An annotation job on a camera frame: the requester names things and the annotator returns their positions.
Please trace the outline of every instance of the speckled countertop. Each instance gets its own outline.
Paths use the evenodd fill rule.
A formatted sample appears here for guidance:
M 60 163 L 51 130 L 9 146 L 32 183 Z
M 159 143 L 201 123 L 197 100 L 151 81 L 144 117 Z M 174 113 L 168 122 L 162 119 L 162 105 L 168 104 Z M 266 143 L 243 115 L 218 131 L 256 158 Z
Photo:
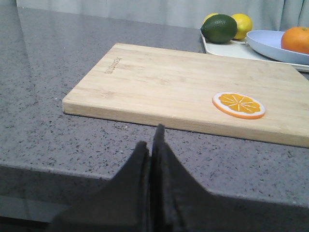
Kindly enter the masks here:
M 155 127 L 62 113 L 63 97 L 115 43 L 204 52 L 197 29 L 0 7 L 0 195 L 70 203 L 56 186 L 94 191 L 90 182 L 113 177 L 136 142 L 150 148 Z M 166 140 L 214 193 L 309 204 L 309 149 L 170 129 Z

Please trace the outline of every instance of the white tray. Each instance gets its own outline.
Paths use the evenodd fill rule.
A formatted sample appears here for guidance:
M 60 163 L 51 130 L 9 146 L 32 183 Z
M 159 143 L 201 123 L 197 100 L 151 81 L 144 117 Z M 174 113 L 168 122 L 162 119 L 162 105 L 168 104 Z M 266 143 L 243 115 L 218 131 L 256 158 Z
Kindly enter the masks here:
M 229 43 L 226 44 L 213 44 L 209 43 L 205 40 L 205 37 L 201 34 L 202 41 L 205 47 L 206 53 L 218 55 L 218 56 L 225 56 L 225 57 L 236 57 L 236 58 L 245 58 L 245 59 L 256 59 L 256 60 L 265 60 L 269 62 L 277 62 L 282 63 L 280 61 L 276 61 L 274 59 L 270 59 L 265 57 L 257 52 L 255 52 L 247 43 L 246 41 L 233 41 L 231 40 Z M 309 65 L 302 65 L 302 64 L 292 64 L 296 70 L 300 72 L 309 73 Z

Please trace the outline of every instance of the orange slice sticker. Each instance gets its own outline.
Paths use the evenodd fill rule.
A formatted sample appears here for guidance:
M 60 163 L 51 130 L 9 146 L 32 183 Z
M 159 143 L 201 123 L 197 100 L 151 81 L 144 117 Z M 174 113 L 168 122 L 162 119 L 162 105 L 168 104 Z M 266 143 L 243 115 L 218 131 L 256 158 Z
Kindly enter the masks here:
M 240 93 L 221 92 L 212 103 L 224 113 L 244 119 L 258 119 L 265 114 L 265 107 L 258 100 Z

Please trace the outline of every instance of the gray curtain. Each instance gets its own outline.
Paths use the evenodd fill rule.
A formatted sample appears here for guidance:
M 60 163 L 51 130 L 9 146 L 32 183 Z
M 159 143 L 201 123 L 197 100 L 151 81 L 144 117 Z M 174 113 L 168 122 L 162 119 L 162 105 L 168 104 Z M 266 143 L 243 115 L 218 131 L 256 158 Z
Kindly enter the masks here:
M 16 5 L 16 0 L 0 0 L 0 6 Z
M 309 27 L 309 0 L 17 0 L 17 6 L 196 29 L 213 12 L 248 14 L 254 29 Z

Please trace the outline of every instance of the fruit bowl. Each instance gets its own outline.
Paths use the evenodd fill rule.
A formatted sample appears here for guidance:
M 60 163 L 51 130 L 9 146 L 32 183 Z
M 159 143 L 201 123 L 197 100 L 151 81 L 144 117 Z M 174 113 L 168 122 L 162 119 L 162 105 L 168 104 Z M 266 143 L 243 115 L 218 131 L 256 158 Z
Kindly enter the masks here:
M 309 55 L 281 48 L 283 31 L 252 30 L 247 33 L 247 43 L 256 52 L 287 63 L 309 65 Z

